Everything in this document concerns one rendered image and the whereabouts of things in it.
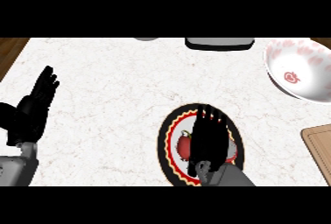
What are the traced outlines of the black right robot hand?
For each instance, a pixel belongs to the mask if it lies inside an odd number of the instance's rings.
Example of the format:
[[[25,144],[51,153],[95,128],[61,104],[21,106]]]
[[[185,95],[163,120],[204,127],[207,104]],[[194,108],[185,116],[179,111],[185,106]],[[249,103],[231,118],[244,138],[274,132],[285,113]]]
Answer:
[[[198,106],[197,119],[191,134],[191,156],[188,174],[197,176],[195,166],[210,162],[209,172],[216,172],[228,158],[229,132],[228,116],[210,105]]]

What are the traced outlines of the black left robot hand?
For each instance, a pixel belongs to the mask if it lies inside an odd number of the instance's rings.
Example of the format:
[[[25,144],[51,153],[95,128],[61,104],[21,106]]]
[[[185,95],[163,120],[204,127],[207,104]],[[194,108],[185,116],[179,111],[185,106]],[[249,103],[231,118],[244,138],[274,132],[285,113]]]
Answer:
[[[8,146],[24,142],[36,143],[43,136],[48,124],[48,112],[59,86],[53,68],[46,66],[31,94],[17,106],[0,102],[0,128],[8,130]]]

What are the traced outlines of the red bell pepper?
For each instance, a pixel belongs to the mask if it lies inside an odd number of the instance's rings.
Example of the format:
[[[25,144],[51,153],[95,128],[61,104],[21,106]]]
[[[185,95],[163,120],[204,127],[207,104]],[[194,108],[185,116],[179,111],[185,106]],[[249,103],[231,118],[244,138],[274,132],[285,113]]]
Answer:
[[[188,162],[191,156],[191,143],[192,143],[192,134],[188,130],[181,132],[181,137],[176,145],[176,151],[181,156],[181,160]],[[237,144],[232,139],[229,139],[229,150],[226,162],[231,163],[238,156]]]

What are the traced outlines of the black rimmed patterned plate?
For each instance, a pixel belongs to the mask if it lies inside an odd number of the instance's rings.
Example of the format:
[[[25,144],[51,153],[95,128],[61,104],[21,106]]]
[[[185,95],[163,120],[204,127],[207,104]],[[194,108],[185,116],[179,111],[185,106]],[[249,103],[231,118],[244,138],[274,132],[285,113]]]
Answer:
[[[201,181],[198,177],[191,177],[188,174],[189,162],[182,161],[176,151],[176,145],[182,131],[188,130],[192,133],[192,126],[197,119],[198,104],[186,104],[176,108],[160,127],[158,135],[158,159],[164,175],[175,186],[200,186]],[[237,144],[238,156],[237,159],[228,163],[234,164],[240,169],[244,168],[244,143],[240,131],[235,127],[232,119],[228,119],[229,139]]]

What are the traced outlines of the white bowl with pink print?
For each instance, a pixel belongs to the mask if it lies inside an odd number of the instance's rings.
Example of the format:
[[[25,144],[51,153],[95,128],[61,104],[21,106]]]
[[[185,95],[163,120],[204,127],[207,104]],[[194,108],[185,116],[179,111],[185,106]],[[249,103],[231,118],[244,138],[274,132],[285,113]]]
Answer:
[[[296,98],[331,104],[331,49],[311,38],[275,38],[263,50],[272,81]]]

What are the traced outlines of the tan wooden cutting board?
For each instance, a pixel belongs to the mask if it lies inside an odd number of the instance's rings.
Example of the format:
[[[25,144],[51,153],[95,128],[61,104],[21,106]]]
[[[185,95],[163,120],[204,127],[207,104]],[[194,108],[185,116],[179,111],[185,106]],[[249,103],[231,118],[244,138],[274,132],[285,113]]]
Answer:
[[[331,186],[331,124],[303,129],[302,138],[325,182]]]

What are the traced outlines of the grey and black appliance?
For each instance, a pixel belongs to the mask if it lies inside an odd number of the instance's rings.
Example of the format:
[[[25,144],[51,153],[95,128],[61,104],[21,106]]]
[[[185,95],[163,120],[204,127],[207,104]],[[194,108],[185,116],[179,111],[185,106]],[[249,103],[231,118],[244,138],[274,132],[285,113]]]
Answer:
[[[186,38],[185,45],[203,51],[241,51],[254,45],[254,38]]]

